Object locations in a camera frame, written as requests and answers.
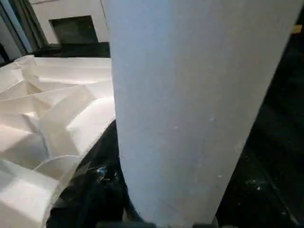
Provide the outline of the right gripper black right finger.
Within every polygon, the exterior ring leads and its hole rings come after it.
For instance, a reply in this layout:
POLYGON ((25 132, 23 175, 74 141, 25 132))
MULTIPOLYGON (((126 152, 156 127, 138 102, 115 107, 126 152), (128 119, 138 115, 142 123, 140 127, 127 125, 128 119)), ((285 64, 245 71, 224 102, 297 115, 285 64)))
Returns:
POLYGON ((253 152, 242 152, 216 212, 221 228, 302 228, 253 152))

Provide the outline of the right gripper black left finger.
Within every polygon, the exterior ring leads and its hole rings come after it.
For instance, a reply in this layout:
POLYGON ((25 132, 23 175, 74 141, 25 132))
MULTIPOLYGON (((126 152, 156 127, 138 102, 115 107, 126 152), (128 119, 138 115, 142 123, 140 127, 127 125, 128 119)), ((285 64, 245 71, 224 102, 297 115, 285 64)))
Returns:
POLYGON ((116 123, 112 122, 77 166, 46 221, 48 228, 95 228, 141 222, 130 201, 119 159, 116 123))

